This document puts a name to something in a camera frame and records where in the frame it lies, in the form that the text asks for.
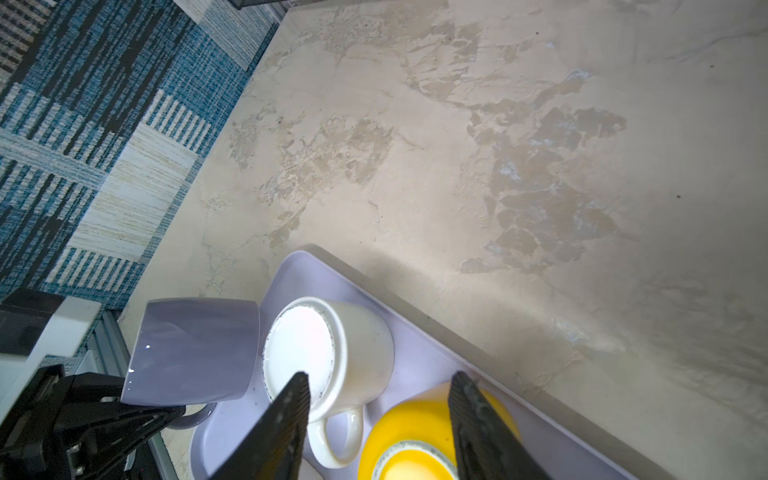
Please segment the yellow mug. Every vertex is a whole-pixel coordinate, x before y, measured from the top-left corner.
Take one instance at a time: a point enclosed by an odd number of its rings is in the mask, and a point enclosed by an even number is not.
[[[458,480],[450,388],[450,382],[442,383],[385,413],[368,435],[358,480]],[[518,427],[502,403],[480,391],[519,440]]]

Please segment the white mug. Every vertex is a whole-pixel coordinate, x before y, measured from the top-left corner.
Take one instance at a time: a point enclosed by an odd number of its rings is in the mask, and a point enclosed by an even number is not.
[[[310,317],[316,320],[305,321]],[[363,306],[306,296],[286,306],[270,327],[262,369],[270,401],[295,372],[310,375],[307,437],[312,452],[321,465],[342,468],[360,450],[362,408],[382,394],[394,364],[392,334],[380,316]],[[337,455],[328,442],[326,422],[344,412],[346,441]]]

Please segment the lavender tray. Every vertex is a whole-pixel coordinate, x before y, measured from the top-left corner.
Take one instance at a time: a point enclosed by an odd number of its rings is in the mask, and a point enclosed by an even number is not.
[[[525,448],[552,478],[635,478],[578,437],[539,412],[535,407],[438,343],[407,319],[365,290],[303,250],[291,253],[280,265],[261,304],[258,358],[270,325],[285,305],[302,296],[357,303],[378,313],[395,341],[395,370],[384,393],[364,409],[365,437],[384,412],[402,400],[441,382],[456,370],[464,370],[504,403],[520,428]],[[253,371],[248,393],[239,400],[221,402],[213,415],[197,427],[190,447],[190,465],[196,480],[207,480],[253,428],[269,405],[261,365]],[[346,420],[328,423],[329,440],[339,451],[345,438]],[[338,470],[320,466],[305,442],[304,458],[325,480],[357,478],[356,459]]]

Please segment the white mug handle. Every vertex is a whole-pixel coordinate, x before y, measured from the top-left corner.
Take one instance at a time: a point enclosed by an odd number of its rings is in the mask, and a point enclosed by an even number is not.
[[[362,406],[346,411],[346,441],[341,455],[336,455],[328,443],[327,424],[328,419],[320,419],[306,427],[312,453],[326,468],[346,467],[355,459],[362,445]]]

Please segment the striped rug pattern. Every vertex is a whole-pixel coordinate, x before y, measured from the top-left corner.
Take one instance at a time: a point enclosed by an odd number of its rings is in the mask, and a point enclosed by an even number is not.
[[[0,5],[0,297],[124,307],[284,14],[188,1]]]

